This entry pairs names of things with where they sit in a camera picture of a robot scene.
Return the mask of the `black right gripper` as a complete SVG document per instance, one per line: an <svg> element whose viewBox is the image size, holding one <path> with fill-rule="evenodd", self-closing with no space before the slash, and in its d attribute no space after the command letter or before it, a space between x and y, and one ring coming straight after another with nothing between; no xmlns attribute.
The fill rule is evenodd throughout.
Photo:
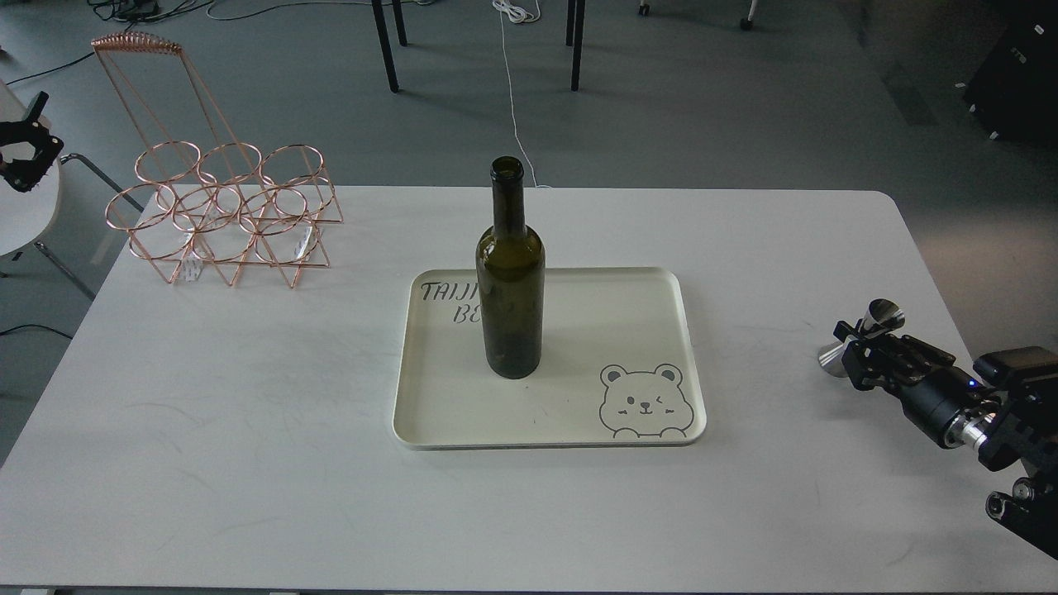
<svg viewBox="0 0 1058 595"><path fill-rule="evenodd" d="M954 355L941 350L910 335L867 337L867 319L855 325L836 322L836 342L847 343L841 357L853 387L869 391L882 387L902 403L902 414L942 449L966 443L964 426L971 413L995 395L964 369L955 366Z"/></svg>

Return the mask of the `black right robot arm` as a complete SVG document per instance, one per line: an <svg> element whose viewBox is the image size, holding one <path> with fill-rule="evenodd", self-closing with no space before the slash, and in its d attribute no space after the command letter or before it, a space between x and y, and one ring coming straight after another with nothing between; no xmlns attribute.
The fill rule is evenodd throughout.
<svg viewBox="0 0 1058 595"><path fill-rule="evenodd" d="M1021 464L1009 493L987 497L986 512L1048 556L1056 539L1056 354L1040 346L981 355L974 373L914 336L867 321L836 324L841 367L859 391L883 389L904 417L946 450L968 445L986 469Z"/></svg>

